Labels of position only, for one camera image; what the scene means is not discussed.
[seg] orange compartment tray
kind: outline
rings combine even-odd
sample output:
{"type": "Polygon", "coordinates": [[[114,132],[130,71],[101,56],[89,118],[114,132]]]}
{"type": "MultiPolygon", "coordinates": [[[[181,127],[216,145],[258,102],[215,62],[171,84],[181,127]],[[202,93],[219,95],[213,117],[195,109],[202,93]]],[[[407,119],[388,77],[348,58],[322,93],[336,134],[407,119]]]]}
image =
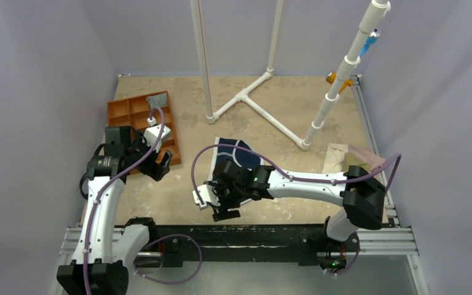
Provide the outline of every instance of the orange compartment tray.
{"type": "MultiPolygon", "coordinates": [[[[182,162],[180,158],[180,149],[178,147],[178,137],[176,136],[176,124],[175,118],[173,117],[173,108],[171,106],[171,97],[167,91],[155,92],[144,94],[140,96],[130,97],[123,100],[115,100],[108,102],[108,126],[126,126],[131,125],[138,131],[144,133],[145,129],[148,128],[149,103],[147,101],[148,96],[154,96],[158,94],[167,94],[167,106],[162,108],[165,116],[165,125],[172,131],[171,137],[162,143],[160,149],[160,155],[157,161],[162,160],[165,151],[171,151],[173,157],[171,158],[170,165],[180,164],[182,162]]],[[[161,122],[160,114],[155,114],[157,122],[161,122]]],[[[139,173],[138,170],[133,170],[131,174],[139,173]]]]}

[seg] pvc pipe frame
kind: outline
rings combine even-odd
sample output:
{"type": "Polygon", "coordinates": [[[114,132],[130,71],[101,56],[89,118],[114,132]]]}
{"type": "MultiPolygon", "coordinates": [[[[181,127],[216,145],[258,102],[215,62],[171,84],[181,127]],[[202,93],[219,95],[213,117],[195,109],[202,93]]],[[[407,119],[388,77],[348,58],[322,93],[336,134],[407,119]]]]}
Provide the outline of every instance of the pvc pipe frame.
{"type": "Polygon", "coordinates": [[[276,13],[274,17],[274,25],[272,29],[272,40],[270,42],[269,62],[267,64],[267,71],[256,79],[251,85],[245,87],[239,91],[233,98],[231,98],[226,104],[224,104],[217,111],[213,112],[211,106],[211,93],[209,89],[209,77],[207,69],[207,54],[205,52],[205,40],[202,26],[202,13],[200,7],[200,0],[191,0],[192,18],[194,24],[194,32],[196,36],[196,49],[198,53],[198,60],[200,64],[200,71],[202,72],[203,92],[205,96],[206,110],[207,110],[207,122],[209,124],[214,123],[220,118],[220,116],[226,112],[230,107],[236,103],[242,101],[253,108],[258,114],[269,121],[274,127],[278,128],[279,131],[283,132],[288,138],[296,143],[303,150],[308,150],[313,138],[324,126],[324,119],[326,114],[330,111],[334,103],[339,99],[339,89],[341,85],[350,77],[351,72],[357,64],[360,62],[359,53],[363,48],[366,39],[370,33],[377,26],[380,19],[382,19],[387,11],[390,9],[390,3],[388,0],[372,0],[370,6],[365,12],[363,19],[359,25],[359,32],[356,35],[353,44],[348,51],[348,55],[345,56],[343,62],[337,69],[336,80],[331,85],[329,92],[325,95],[323,102],[321,103],[320,110],[310,124],[307,136],[302,139],[298,137],[289,128],[283,125],[280,121],[274,118],[273,115],[269,114],[257,103],[255,103],[250,97],[249,93],[252,92],[256,87],[261,85],[266,80],[270,79],[274,72],[274,58],[276,55],[276,48],[278,44],[278,36],[280,32],[281,15],[283,14],[284,0],[278,0],[276,2],[276,13]]]}

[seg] gray wall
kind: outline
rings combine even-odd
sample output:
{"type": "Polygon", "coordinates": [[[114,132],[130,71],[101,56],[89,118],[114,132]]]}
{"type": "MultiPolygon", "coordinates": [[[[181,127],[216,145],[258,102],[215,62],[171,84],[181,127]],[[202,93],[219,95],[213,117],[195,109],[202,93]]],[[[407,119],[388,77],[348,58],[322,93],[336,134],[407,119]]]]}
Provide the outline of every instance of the gray wall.
{"type": "MultiPolygon", "coordinates": [[[[369,0],[285,1],[277,74],[327,74],[350,48],[369,0]]],[[[394,1],[393,10],[398,2],[394,1]]],[[[82,0],[93,27],[122,74],[198,74],[189,0],[82,0]]],[[[276,0],[203,0],[209,70],[262,74],[276,0]]],[[[385,28],[393,14],[382,20],[385,28]]],[[[365,55],[360,73],[371,57],[365,55]]]]}
{"type": "Polygon", "coordinates": [[[404,1],[363,78],[432,294],[472,294],[472,1],[404,1]]]}
{"type": "Polygon", "coordinates": [[[48,294],[115,80],[78,0],[0,0],[0,294],[48,294]]]}

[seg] purple cable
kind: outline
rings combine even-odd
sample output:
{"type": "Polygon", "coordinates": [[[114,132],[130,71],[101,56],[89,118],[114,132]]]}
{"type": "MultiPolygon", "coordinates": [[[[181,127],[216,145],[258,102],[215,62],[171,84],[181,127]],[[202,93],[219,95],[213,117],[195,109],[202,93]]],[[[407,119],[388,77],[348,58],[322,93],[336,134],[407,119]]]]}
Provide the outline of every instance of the purple cable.
{"type": "Polygon", "coordinates": [[[95,217],[96,205],[98,203],[100,203],[100,200],[102,199],[102,195],[104,194],[104,191],[106,191],[106,189],[108,189],[108,187],[115,180],[123,177],[129,171],[135,169],[138,165],[140,165],[142,162],[144,162],[147,159],[147,157],[149,157],[149,155],[151,155],[151,153],[154,151],[154,149],[157,146],[158,142],[160,142],[160,140],[162,138],[163,130],[165,128],[165,118],[163,116],[162,109],[160,109],[158,107],[151,109],[151,113],[149,114],[150,118],[153,118],[153,113],[154,113],[155,110],[158,110],[158,112],[160,113],[160,117],[162,118],[160,132],[158,133],[158,136],[156,138],[155,143],[149,148],[147,153],[142,156],[142,158],[140,158],[133,165],[127,167],[124,170],[122,170],[122,172],[120,172],[119,174],[113,176],[108,182],[106,182],[106,184],[100,189],[100,191],[98,191],[97,197],[95,199],[96,203],[93,201],[94,203],[93,203],[93,206],[91,208],[90,216],[89,216],[89,219],[88,219],[88,224],[86,225],[86,236],[84,237],[84,250],[85,250],[85,252],[84,252],[83,273],[84,273],[84,288],[85,288],[85,291],[86,291],[87,295],[92,295],[91,287],[90,287],[90,283],[89,283],[89,277],[88,277],[88,252],[89,252],[89,239],[90,239],[90,236],[91,236],[91,227],[93,225],[93,219],[95,217]]]}
{"type": "Polygon", "coordinates": [[[361,247],[360,247],[360,244],[359,244],[359,235],[357,234],[357,232],[355,232],[355,238],[357,239],[357,249],[355,250],[355,255],[352,258],[352,261],[350,261],[350,264],[347,265],[343,271],[334,272],[334,275],[339,276],[339,275],[342,275],[343,273],[348,272],[352,268],[352,266],[355,264],[355,261],[357,260],[357,257],[359,256],[359,251],[361,251],[361,247]]]}
{"type": "Polygon", "coordinates": [[[388,192],[388,189],[391,186],[391,182],[393,180],[393,177],[395,175],[395,171],[397,170],[397,167],[399,166],[399,161],[401,160],[401,154],[397,153],[393,155],[391,158],[386,160],[381,166],[373,169],[370,174],[357,177],[357,178],[352,178],[352,179],[346,179],[346,180],[326,180],[326,179],[312,179],[312,178],[303,178],[303,177],[296,177],[293,175],[287,174],[287,172],[283,171],[278,165],[274,164],[269,158],[265,157],[264,155],[258,154],[257,152],[251,151],[249,149],[246,149],[241,146],[234,146],[232,144],[224,144],[224,143],[219,143],[219,144],[211,144],[210,146],[204,147],[197,155],[194,157],[194,160],[192,161],[192,166],[191,166],[191,180],[192,180],[192,187],[194,188],[194,192],[198,196],[198,199],[200,200],[200,203],[203,204],[203,199],[200,196],[200,192],[198,191],[198,186],[196,185],[196,181],[194,180],[194,167],[196,166],[196,161],[198,161],[198,158],[200,158],[200,155],[202,155],[205,151],[208,149],[216,148],[216,147],[224,147],[224,148],[235,148],[239,149],[242,151],[246,151],[249,154],[258,156],[271,164],[281,175],[283,175],[285,178],[290,178],[295,181],[303,181],[303,182],[309,182],[309,183],[330,183],[330,184],[347,184],[347,183],[359,183],[361,181],[367,180],[369,178],[374,177],[375,175],[378,175],[379,173],[383,172],[386,168],[388,168],[394,161],[395,165],[393,166],[393,170],[391,171],[390,178],[388,179],[387,185],[386,185],[386,191],[388,192]]]}
{"type": "Polygon", "coordinates": [[[202,267],[203,258],[202,258],[202,249],[200,248],[200,245],[193,238],[191,238],[190,236],[183,235],[183,234],[166,235],[165,237],[161,237],[158,240],[154,240],[153,242],[150,242],[144,248],[149,248],[152,245],[155,245],[156,243],[159,243],[161,241],[164,241],[164,240],[167,240],[168,238],[173,238],[173,237],[186,238],[186,239],[190,240],[196,246],[196,248],[198,249],[198,254],[199,254],[198,266],[196,267],[196,269],[194,270],[194,272],[190,276],[188,276],[187,278],[184,278],[182,280],[179,280],[179,281],[163,281],[163,280],[159,280],[157,278],[152,278],[152,277],[146,275],[145,273],[142,273],[141,271],[136,269],[136,265],[133,262],[133,265],[135,266],[135,269],[136,269],[135,273],[137,275],[147,279],[147,280],[154,281],[156,283],[160,283],[160,284],[164,284],[164,285],[178,285],[178,284],[185,283],[185,282],[189,281],[190,279],[194,278],[194,276],[196,276],[198,274],[198,272],[200,271],[200,268],[202,267]]]}

